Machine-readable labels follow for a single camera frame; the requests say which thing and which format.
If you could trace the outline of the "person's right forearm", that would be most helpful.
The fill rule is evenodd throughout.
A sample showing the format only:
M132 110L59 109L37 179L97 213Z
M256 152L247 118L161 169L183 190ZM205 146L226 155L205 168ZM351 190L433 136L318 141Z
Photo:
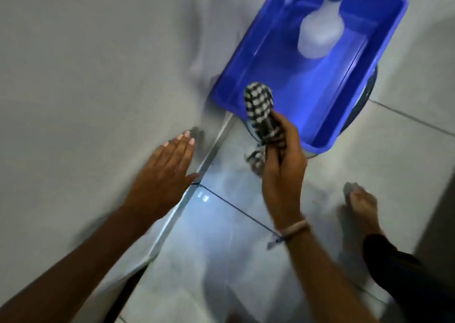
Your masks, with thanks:
M296 235L286 246L317 323L379 323L310 228Z

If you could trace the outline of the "black and white checkered cloth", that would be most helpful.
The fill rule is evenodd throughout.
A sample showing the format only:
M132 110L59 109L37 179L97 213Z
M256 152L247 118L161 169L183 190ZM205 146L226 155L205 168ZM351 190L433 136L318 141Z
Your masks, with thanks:
M244 91L248 123L257 138L254 151L245 160L251 170L262 177L266 161L267 147L279 149L282 156L286 150L286 135L281 124L273 116L273 94L269 86L260 82L250 83Z

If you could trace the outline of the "dark round stool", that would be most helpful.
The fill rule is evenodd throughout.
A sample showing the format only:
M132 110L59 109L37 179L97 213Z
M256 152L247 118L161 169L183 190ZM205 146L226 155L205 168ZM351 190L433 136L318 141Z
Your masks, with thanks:
M361 113L361 111L365 107L365 105L368 102L368 100L372 94L372 91L375 87L377 77L378 77L378 66L375 67L372 75L369 77L367 84L362 91L361 96L358 98L355 106L352 108L339 135L341 135L354 122L354 120L358 117L358 115Z

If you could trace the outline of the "person's right foot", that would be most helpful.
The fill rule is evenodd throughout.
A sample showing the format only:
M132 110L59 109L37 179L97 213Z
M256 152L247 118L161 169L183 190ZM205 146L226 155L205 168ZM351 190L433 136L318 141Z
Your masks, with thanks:
M342 221L363 239L378 236L386 240L379 224L377 198L357 182L346 182L343 194L344 203L338 207Z

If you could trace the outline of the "blue plastic tub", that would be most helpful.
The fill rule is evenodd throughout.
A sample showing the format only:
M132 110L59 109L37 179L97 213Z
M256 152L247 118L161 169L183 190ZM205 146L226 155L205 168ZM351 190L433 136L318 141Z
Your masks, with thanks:
M265 0L210 93L222 109L247 120L244 90L270 87L274 108L299 130L302 148L328 151L350 125L376 67L401 22L408 0L343 0L344 33L320 60L297 49L300 23L323 0Z

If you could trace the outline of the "white thread wristband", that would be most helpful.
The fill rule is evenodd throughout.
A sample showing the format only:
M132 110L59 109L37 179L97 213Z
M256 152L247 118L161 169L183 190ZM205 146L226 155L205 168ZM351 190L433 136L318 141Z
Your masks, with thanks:
M308 230L310 224L306 218L294 223L293 225L285 228L280 232L280 234L275 234L273 238L268 242L266 250L270 251L275 248L277 245L286 244L291 241L299 233Z

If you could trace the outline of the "person's right hand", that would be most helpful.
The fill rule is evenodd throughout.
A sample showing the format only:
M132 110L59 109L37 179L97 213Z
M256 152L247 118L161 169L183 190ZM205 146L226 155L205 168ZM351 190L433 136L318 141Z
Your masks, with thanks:
M267 163L262 192L266 208L277 231L303 219L300 201L307 163Z

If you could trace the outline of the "white spray bottle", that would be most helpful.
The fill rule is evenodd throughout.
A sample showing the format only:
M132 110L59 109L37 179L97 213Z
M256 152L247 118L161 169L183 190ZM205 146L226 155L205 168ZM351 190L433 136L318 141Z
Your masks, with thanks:
M339 9L343 0L323 0L300 24L297 48L309 60L327 56L341 39L345 23Z

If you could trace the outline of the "person's left hand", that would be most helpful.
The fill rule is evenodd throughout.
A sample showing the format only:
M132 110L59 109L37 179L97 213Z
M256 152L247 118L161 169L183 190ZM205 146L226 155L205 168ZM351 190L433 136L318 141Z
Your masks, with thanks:
M153 223L163 218L182 199L187 189L195 150L195 138L186 130L159 146L139 171L122 207L139 219Z

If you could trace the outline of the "person's left forearm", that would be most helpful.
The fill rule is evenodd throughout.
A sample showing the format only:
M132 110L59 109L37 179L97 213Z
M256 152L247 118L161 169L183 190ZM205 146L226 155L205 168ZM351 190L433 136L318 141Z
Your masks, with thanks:
M69 323L156 217L122 206L78 247L0 307L0 323Z

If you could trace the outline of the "person's black trouser leg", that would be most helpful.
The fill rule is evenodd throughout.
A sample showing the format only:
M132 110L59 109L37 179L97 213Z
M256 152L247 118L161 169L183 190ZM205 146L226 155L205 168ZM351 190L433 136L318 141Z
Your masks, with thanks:
M416 257L399 251L382 234L367 235L362 253L370 276L408 323L455 323L455 294Z

